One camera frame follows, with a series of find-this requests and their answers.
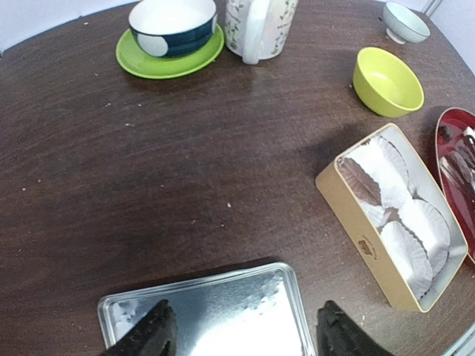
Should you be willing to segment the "bear print tin lid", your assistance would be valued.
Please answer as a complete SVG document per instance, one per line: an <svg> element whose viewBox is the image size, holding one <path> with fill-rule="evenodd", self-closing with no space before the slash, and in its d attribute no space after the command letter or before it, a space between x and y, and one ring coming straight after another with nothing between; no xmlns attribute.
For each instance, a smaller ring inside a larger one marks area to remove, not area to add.
<svg viewBox="0 0 475 356"><path fill-rule="evenodd" d="M97 312L114 345L157 302L176 314L178 355L314 355L294 270L276 262L109 294Z"/></svg>

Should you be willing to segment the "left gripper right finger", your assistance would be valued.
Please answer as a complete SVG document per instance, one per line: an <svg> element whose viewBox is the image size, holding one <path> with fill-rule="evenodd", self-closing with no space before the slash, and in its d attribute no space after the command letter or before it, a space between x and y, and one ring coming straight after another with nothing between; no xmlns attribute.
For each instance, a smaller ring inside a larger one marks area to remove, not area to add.
<svg viewBox="0 0 475 356"><path fill-rule="evenodd" d="M318 355L385 355L393 354L374 341L333 300L318 310L316 326Z"/></svg>

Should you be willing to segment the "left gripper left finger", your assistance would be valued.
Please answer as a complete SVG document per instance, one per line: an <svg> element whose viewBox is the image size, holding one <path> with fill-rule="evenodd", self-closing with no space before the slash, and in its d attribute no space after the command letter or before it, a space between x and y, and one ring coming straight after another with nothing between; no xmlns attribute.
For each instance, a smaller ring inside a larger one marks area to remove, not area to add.
<svg viewBox="0 0 475 356"><path fill-rule="evenodd" d="M176 314L168 300L160 300L129 332L100 356L176 355Z"/></svg>

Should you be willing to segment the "metal tongs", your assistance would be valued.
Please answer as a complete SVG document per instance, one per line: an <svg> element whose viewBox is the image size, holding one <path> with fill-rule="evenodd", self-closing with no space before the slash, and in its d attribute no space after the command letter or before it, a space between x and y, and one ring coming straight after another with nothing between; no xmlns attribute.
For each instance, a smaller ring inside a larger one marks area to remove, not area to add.
<svg viewBox="0 0 475 356"><path fill-rule="evenodd" d="M439 159L446 180L474 200L474 131L467 127L458 137L448 126L441 127L442 138L453 142L453 148Z"/></svg>

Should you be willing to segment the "beige rectangular tin box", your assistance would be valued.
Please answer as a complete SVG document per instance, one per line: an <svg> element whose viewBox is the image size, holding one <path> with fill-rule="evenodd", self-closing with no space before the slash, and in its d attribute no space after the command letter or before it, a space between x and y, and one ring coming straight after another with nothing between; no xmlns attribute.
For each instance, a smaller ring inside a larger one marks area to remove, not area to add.
<svg viewBox="0 0 475 356"><path fill-rule="evenodd" d="M338 155L315 186L395 309L428 312L468 254L445 196L400 128Z"/></svg>

